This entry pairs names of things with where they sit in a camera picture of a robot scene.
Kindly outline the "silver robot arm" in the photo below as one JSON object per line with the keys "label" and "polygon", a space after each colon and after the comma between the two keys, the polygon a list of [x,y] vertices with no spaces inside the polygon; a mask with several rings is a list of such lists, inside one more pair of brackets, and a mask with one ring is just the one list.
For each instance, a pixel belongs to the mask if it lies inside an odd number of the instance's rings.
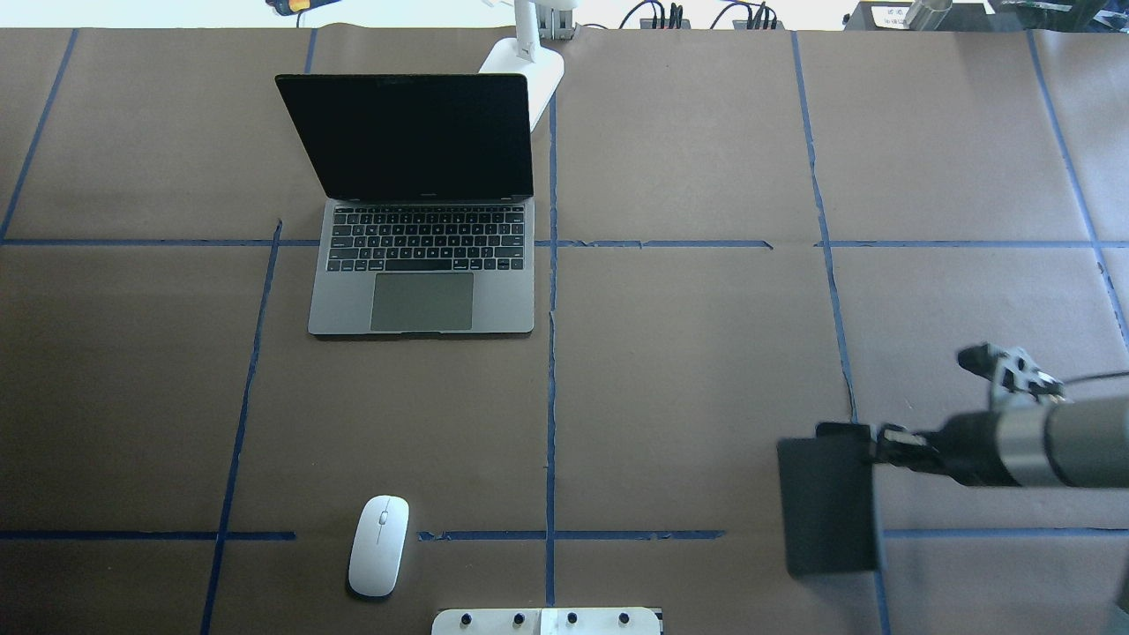
{"label": "silver robot arm", "polygon": [[870,456],[965,487],[1124,489],[1126,398],[957,414],[936,430],[887,423]]}

